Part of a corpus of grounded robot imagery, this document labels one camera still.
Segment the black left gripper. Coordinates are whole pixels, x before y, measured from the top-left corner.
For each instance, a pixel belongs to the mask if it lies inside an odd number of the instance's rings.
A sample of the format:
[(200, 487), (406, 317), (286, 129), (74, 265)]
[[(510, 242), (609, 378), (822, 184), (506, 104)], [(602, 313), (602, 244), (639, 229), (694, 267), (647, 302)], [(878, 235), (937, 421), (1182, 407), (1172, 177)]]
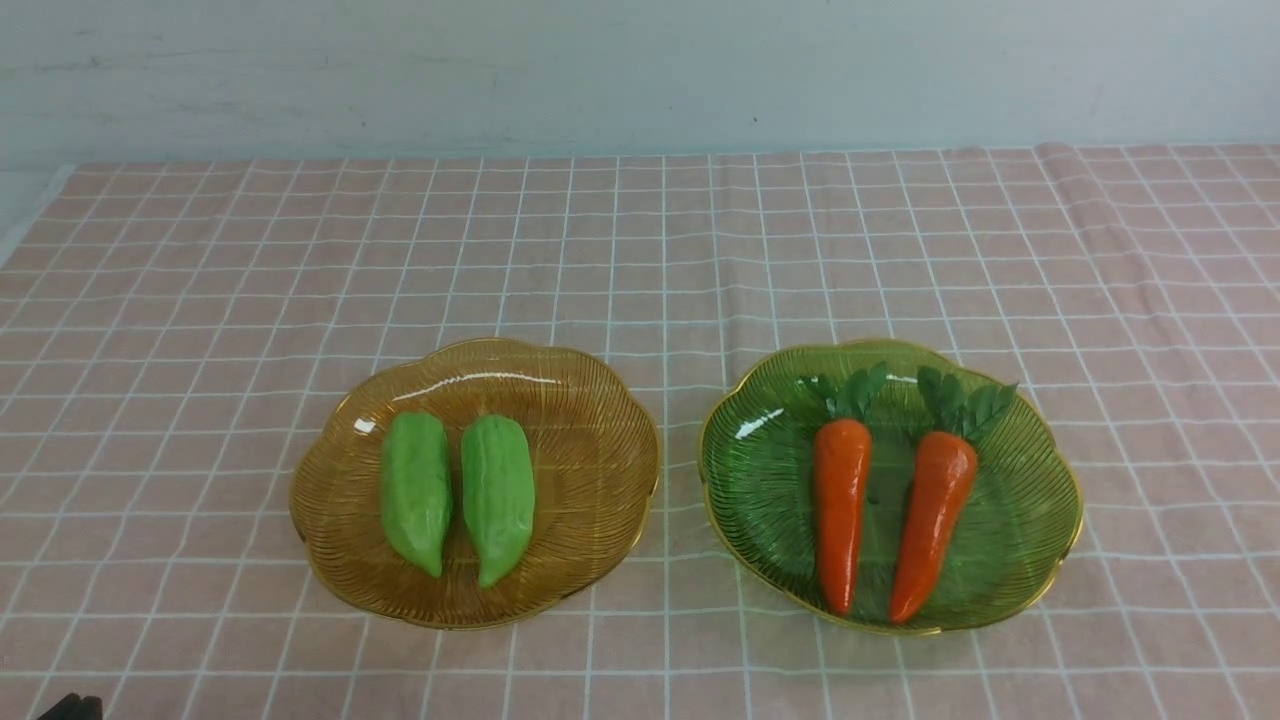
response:
[(102, 700), (93, 694), (68, 693), (41, 712), (38, 720), (104, 720)]

